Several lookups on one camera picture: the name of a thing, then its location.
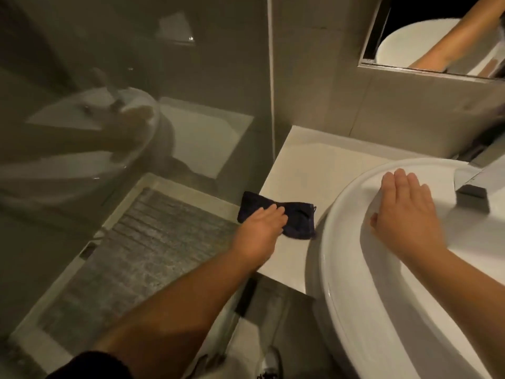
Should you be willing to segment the person's left hand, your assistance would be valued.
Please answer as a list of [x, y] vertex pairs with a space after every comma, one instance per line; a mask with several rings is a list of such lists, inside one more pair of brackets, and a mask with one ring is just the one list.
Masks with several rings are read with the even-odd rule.
[[271, 257], [278, 237], [268, 229], [265, 209], [260, 208], [239, 226], [231, 250], [256, 270]]

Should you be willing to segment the person's right hand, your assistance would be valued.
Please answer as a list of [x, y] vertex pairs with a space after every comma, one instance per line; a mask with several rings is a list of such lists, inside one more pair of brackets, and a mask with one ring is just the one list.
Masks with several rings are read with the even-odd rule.
[[421, 184], [416, 174], [407, 174], [407, 201], [397, 202], [394, 172], [382, 177], [378, 213], [386, 222], [384, 238], [378, 238], [401, 261], [409, 263], [419, 257], [447, 250], [445, 235], [432, 198], [432, 210], [418, 207]]

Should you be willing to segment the dark blue cloth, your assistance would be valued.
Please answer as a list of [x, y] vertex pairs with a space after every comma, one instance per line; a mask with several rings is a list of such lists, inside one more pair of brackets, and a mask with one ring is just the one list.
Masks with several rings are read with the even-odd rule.
[[310, 240], [316, 236], [315, 212], [317, 207], [312, 203], [303, 202], [275, 202], [251, 191], [245, 191], [241, 198], [237, 222], [243, 223], [248, 217], [260, 208], [268, 209], [275, 204], [278, 208], [283, 207], [288, 217], [283, 227], [283, 234], [295, 240]]

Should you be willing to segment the person's right forearm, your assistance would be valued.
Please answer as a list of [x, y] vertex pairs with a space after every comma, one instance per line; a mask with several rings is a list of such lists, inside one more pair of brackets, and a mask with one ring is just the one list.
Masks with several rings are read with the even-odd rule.
[[403, 263], [461, 329], [493, 379], [505, 379], [505, 286], [446, 248]]

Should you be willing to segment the person's left forearm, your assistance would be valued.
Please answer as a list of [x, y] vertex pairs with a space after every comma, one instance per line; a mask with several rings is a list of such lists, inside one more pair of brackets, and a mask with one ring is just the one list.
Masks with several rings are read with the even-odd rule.
[[235, 244], [137, 305], [94, 347], [133, 379], [181, 379], [224, 305], [274, 248]]

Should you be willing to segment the chrome square faucet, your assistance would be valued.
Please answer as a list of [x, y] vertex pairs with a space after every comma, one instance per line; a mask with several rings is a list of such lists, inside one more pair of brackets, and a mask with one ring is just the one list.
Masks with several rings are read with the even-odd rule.
[[488, 146], [471, 145], [457, 160], [468, 163], [454, 172], [457, 206], [489, 215], [490, 197], [505, 188], [505, 135]]

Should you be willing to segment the white ceramic sink basin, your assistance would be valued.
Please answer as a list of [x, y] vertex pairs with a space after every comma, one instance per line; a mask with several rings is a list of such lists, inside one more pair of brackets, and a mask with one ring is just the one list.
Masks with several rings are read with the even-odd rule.
[[449, 250], [505, 286], [505, 188], [490, 197], [489, 215], [458, 207], [453, 178], [465, 166], [431, 158], [380, 165], [327, 213], [319, 271], [329, 320], [320, 330], [360, 379], [491, 379], [458, 325], [369, 226], [383, 175], [415, 173], [431, 189]]

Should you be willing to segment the grey shoe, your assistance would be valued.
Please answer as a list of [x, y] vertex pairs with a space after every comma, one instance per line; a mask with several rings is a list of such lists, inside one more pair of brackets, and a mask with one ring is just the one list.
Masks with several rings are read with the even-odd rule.
[[282, 358], [279, 350], [270, 345], [258, 365], [256, 379], [284, 379]]

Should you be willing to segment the glass shower partition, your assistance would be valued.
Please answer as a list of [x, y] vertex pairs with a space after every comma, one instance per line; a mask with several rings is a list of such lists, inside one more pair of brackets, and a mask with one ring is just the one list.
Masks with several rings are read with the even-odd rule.
[[[0, 0], [0, 379], [224, 249], [273, 163], [272, 0]], [[99, 246], [87, 261], [78, 255]]]

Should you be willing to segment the black shirt sleeve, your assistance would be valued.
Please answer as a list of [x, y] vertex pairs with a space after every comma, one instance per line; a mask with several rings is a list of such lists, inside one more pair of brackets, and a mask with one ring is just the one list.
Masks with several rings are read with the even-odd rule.
[[116, 357], [100, 352], [83, 352], [46, 376], [46, 379], [134, 379]]

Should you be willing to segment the wall mirror with metal frame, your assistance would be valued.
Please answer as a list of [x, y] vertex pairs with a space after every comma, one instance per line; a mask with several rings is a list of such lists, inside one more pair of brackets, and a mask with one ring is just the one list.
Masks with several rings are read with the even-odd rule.
[[360, 65], [505, 81], [505, 0], [380, 0]]

